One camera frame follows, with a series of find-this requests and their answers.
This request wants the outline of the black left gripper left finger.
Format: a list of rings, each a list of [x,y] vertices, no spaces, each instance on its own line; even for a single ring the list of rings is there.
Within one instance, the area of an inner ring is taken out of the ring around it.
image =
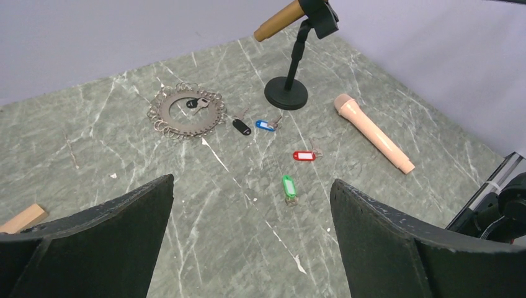
[[[2,297],[146,297],[174,177],[20,233],[1,234]]]

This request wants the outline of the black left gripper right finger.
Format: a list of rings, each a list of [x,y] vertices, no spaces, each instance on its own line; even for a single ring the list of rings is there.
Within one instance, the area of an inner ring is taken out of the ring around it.
[[[524,297],[525,248],[423,222],[341,179],[330,192],[352,297]]]

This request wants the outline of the metal disc with keyrings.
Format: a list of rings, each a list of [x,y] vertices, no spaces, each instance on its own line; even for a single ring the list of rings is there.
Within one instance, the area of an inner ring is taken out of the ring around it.
[[[196,115],[185,103],[190,99],[208,99],[208,107]],[[156,132],[171,139],[203,137],[226,119],[226,106],[219,93],[207,91],[195,83],[162,85],[146,113]]]

